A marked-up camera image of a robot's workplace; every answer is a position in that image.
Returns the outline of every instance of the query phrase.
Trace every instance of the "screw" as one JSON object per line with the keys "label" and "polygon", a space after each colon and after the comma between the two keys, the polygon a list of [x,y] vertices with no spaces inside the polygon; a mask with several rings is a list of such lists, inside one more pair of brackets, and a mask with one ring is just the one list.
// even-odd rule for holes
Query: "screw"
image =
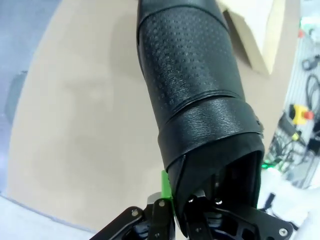
{"label": "screw", "polygon": [[159,202],[159,206],[160,206],[160,207],[164,207],[165,205],[166,205],[165,201],[161,200],[161,201]]}
{"label": "screw", "polygon": [[288,230],[285,229],[285,228],[280,228],[279,234],[280,234],[281,237],[285,237],[285,236],[288,235]]}
{"label": "screw", "polygon": [[139,212],[138,212],[137,209],[133,210],[132,213],[131,213],[131,215],[132,215],[133,217],[138,216],[138,214],[139,214]]}
{"label": "screw", "polygon": [[221,204],[222,204],[222,201],[221,201],[220,198],[216,198],[216,199],[214,200],[214,202],[215,202],[215,204],[217,204],[217,205],[221,205]]}

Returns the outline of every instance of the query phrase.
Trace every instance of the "black bracket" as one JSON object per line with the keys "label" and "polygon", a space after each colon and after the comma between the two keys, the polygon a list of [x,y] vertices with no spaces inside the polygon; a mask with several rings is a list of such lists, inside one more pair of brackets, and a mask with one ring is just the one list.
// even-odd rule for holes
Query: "black bracket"
{"label": "black bracket", "polygon": [[[205,197],[188,201],[183,212],[190,240],[288,240],[290,223],[239,203],[212,203]],[[91,240],[174,240],[172,202],[161,198],[144,210],[127,208]]]}

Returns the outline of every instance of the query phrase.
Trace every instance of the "red button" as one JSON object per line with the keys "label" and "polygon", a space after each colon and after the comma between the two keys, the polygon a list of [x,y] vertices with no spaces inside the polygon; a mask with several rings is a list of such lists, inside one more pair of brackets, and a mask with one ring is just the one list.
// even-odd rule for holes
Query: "red button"
{"label": "red button", "polygon": [[308,119],[308,120],[311,120],[311,119],[314,119],[314,113],[312,112],[312,111],[305,111],[304,113],[303,113],[303,117],[305,118],[305,119]]}

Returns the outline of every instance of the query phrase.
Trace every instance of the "cable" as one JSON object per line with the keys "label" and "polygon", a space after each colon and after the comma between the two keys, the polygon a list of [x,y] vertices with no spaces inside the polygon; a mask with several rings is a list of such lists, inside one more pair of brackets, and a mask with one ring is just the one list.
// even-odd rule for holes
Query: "cable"
{"label": "cable", "polygon": [[[313,101],[314,94],[317,91],[319,94],[319,99],[317,101]],[[306,79],[305,95],[307,107],[313,112],[314,121],[317,122],[320,120],[320,81],[317,75],[310,74]]]}
{"label": "cable", "polygon": [[[270,192],[268,198],[267,198],[266,201],[265,201],[264,207],[261,208],[261,209],[259,209],[259,210],[262,211],[262,212],[264,212],[264,213],[266,213],[266,214],[268,214],[268,211],[267,211],[267,210],[269,210],[270,213],[271,213],[271,214],[269,214],[269,215],[273,215],[273,216],[276,217],[277,219],[283,220],[281,217],[279,217],[278,215],[276,215],[276,214],[274,213],[273,209],[272,209],[272,202],[275,200],[275,197],[276,197],[276,195],[275,195],[274,193]],[[293,229],[294,229],[295,231],[298,231],[298,230],[299,230],[299,227],[298,227],[296,224],[294,224],[292,221],[286,221],[286,222],[287,222],[287,223],[290,223],[290,224],[293,226]]]}
{"label": "cable", "polygon": [[313,135],[315,135],[315,136],[317,136],[318,134],[320,134],[320,130],[319,130],[319,131],[315,131],[315,132],[313,133]]}
{"label": "cable", "polygon": [[283,136],[275,134],[272,138],[272,142],[270,144],[269,152],[274,157],[281,157],[283,155],[283,151],[287,147],[285,144],[285,139]]}
{"label": "cable", "polygon": [[311,169],[312,169],[312,167],[313,167],[313,164],[314,164],[315,159],[316,159],[316,156],[314,155],[313,158],[312,158],[311,161],[310,161],[310,165],[309,165],[309,167],[308,167],[308,169],[307,169],[307,171],[306,171],[306,173],[305,173],[304,178],[303,178],[302,181],[300,182],[299,187],[300,187],[301,189],[303,188],[303,186],[304,186],[304,184],[305,184],[305,182],[306,182],[306,180],[307,180],[307,178],[308,178],[308,176],[309,176],[309,173],[310,173],[310,171],[311,171]]}
{"label": "cable", "polygon": [[284,145],[284,147],[282,148],[282,156],[283,156],[283,154],[284,154],[284,150],[286,150],[286,148],[290,145],[290,144],[292,144],[294,141],[293,140],[290,140],[289,142],[287,142],[285,145]]}

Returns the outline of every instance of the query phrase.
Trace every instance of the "green component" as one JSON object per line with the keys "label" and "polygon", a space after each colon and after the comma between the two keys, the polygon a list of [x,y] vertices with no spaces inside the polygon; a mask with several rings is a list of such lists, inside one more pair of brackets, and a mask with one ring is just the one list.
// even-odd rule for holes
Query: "green component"
{"label": "green component", "polygon": [[162,170],[162,172],[161,172],[161,197],[163,199],[172,200],[172,193],[171,193],[169,177],[168,177],[168,174],[166,173],[165,170]]}
{"label": "green component", "polygon": [[269,165],[269,164],[262,164],[261,167],[262,167],[263,169],[268,169],[268,168],[271,167],[271,165]]}
{"label": "green component", "polygon": [[306,33],[311,33],[312,30],[319,28],[320,17],[319,16],[304,16],[300,20],[300,28]]}

